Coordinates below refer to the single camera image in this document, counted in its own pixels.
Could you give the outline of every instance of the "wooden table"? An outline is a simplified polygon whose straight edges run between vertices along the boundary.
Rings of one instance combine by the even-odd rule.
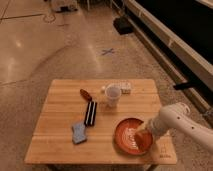
[[[129,81],[131,94],[122,95],[117,108],[106,105],[101,87]],[[72,143],[71,126],[84,120],[87,102],[79,90],[87,90],[98,102],[96,123],[86,129],[87,142]],[[114,142],[117,124],[128,117],[148,120],[161,107],[151,79],[53,80],[25,158],[27,164],[175,164],[171,137],[161,137],[143,156],[131,156]]]

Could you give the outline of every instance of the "polished floor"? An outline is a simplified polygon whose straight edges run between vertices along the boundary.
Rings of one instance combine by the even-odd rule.
[[[17,16],[31,17],[12,18]],[[162,104],[182,101],[206,125],[134,34],[120,36],[117,14],[105,3],[53,16],[43,0],[0,0],[0,171],[47,171],[24,157],[51,81],[55,78],[152,78]],[[103,54],[103,50],[113,53]],[[213,170],[213,157],[171,131],[178,163],[156,170]],[[139,171],[141,166],[61,166],[65,170]]]

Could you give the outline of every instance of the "clear cup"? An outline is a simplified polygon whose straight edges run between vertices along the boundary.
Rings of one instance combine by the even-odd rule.
[[[121,97],[121,89],[116,85],[108,85],[105,89],[107,104],[109,107],[116,107]]]

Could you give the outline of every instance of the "cable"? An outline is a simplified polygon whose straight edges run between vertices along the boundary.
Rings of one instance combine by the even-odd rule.
[[[49,6],[49,9],[50,9],[50,13],[47,15],[47,14],[44,14],[44,17],[43,17],[43,21],[45,23],[52,23],[56,20],[56,17],[55,17],[55,13],[54,11],[52,10],[51,8],[51,4],[50,4],[50,1],[48,1],[48,6]]]
[[[44,14],[31,14],[31,15],[20,15],[20,16],[14,16],[14,17],[4,17],[2,20],[10,20],[10,19],[16,19],[16,18],[26,18],[26,17],[37,17]]]
[[[2,20],[3,20],[3,18],[4,18],[4,15],[6,14],[6,11],[7,11],[8,7],[9,7],[11,1],[12,0],[8,0],[8,2],[7,2],[7,5],[6,5],[6,7],[5,7],[4,11],[3,11],[3,14],[2,14],[1,18],[0,18],[0,24],[1,24]]]

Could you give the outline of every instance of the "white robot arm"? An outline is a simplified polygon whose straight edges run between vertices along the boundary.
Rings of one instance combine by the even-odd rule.
[[[189,113],[190,109],[184,103],[162,107],[158,116],[148,121],[146,129],[153,137],[158,138],[170,128],[175,128],[213,154],[213,130],[192,121],[186,116]]]

